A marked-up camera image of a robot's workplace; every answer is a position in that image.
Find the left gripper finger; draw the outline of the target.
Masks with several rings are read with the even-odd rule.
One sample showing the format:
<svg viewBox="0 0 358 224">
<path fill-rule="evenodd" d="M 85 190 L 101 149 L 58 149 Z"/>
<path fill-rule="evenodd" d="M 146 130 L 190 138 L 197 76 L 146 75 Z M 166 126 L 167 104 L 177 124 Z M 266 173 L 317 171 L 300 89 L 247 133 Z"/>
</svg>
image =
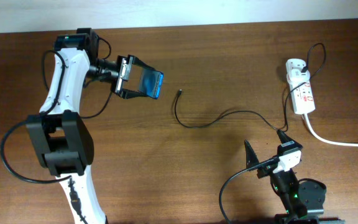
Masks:
<svg viewBox="0 0 358 224">
<path fill-rule="evenodd" d="M 123 89 L 121 91 L 121 98 L 123 99 L 131 99 L 137 97 L 148 97 L 148 95 L 139 91 L 128 90 L 128 89 Z"/>
<path fill-rule="evenodd" d="M 131 59 L 131 64 L 136 65 L 138 67 L 142 67 L 148 70 L 154 70 L 153 67 L 147 65 L 146 63 L 144 63 L 143 61 L 141 61 L 141 59 L 139 59 L 138 57 L 134 56 L 134 55 L 130 55 L 129 58 Z"/>
</svg>

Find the blue Galaxy smartphone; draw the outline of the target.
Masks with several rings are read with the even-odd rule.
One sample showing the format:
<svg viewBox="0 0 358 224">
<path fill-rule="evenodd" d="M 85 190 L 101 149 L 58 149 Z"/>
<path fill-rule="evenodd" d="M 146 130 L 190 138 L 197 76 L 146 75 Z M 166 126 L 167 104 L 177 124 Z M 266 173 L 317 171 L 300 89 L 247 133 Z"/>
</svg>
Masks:
<svg viewBox="0 0 358 224">
<path fill-rule="evenodd" d="M 164 74 L 160 71 L 143 69 L 138 90 L 156 100 L 160 95 L 163 78 Z"/>
</svg>

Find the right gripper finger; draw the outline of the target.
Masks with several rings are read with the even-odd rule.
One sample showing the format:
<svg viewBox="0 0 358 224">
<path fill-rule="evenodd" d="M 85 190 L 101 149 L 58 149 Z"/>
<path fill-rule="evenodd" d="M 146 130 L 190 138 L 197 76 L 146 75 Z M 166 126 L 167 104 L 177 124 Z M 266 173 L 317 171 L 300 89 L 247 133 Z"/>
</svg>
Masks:
<svg viewBox="0 0 358 224">
<path fill-rule="evenodd" d="M 259 165 L 259 160 L 249 141 L 244 141 L 244 147 L 246 152 L 246 169 L 252 170 Z"/>
<path fill-rule="evenodd" d="M 288 137 L 281 129 L 277 130 L 277 135 L 279 137 L 279 140 L 282 144 L 290 142 L 291 138 Z"/>
</svg>

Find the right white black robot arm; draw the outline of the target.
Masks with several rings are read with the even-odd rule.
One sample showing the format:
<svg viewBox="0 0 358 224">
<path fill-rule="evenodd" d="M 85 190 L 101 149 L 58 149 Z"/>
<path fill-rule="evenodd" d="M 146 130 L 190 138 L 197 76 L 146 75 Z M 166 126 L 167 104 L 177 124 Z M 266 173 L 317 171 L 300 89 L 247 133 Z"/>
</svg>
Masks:
<svg viewBox="0 0 358 224">
<path fill-rule="evenodd" d="M 269 177 L 270 185 L 280 198 L 285 214 L 274 217 L 275 223 L 345 223 L 339 218 L 321 218 L 327 186 L 314 179 L 298 179 L 293 168 L 301 162 L 303 146 L 278 130 L 281 144 L 277 154 L 260 162 L 249 141 L 244 141 L 246 168 L 256 170 L 258 178 Z"/>
</svg>

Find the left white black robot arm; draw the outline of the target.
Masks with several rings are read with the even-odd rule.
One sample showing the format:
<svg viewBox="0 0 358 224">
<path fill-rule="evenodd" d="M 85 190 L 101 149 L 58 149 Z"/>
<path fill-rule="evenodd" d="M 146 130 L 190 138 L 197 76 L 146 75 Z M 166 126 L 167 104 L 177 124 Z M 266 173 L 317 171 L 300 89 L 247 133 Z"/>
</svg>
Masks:
<svg viewBox="0 0 358 224">
<path fill-rule="evenodd" d="M 157 99 L 164 78 L 134 55 L 119 56 L 115 62 L 99 57 L 100 40 L 91 28 L 57 37 L 47 99 L 26 124 L 37 159 L 62 186 L 75 223 L 108 222 L 92 180 L 93 138 L 80 116 L 85 80 L 107 82 L 110 93 L 123 99 Z"/>
</svg>

